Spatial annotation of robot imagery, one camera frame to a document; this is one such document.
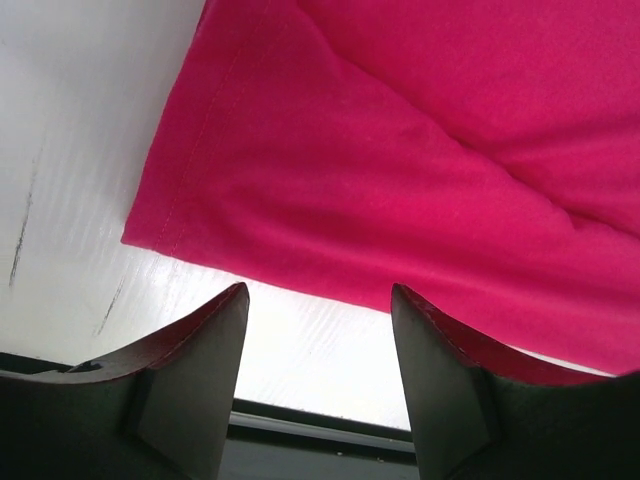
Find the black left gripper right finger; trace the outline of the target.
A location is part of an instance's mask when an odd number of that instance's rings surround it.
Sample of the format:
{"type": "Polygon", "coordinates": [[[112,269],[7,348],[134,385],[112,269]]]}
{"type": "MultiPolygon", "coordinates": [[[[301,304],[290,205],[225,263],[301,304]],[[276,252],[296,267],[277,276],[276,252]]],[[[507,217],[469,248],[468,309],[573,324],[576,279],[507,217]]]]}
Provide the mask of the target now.
{"type": "Polygon", "coordinates": [[[639,376],[572,370],[513,349],[404,285],[391,318],[424,479],[635,479],[639,376]]]}

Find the pink t shirt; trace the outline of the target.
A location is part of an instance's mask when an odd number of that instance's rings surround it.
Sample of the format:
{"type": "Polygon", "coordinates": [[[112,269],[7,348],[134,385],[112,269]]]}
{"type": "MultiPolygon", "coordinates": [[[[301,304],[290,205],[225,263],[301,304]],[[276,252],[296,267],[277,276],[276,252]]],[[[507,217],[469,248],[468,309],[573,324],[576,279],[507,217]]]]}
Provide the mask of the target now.
{"type": "Polygon", "coordinates": [[[208,1],[125,244],[639,366],[635,1],[208,1]]]}

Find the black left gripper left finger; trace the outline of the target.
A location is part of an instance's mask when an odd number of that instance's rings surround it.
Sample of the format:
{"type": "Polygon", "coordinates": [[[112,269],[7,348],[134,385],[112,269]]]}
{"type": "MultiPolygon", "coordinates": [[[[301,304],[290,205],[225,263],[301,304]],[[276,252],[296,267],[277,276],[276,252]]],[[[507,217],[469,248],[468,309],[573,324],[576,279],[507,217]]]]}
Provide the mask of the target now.
{"type": "Polygon", "coordinates": [[[76,366],[1,357],[5,479],[213,479],[245,340],[237,283],[194,312],[76,366]]]}

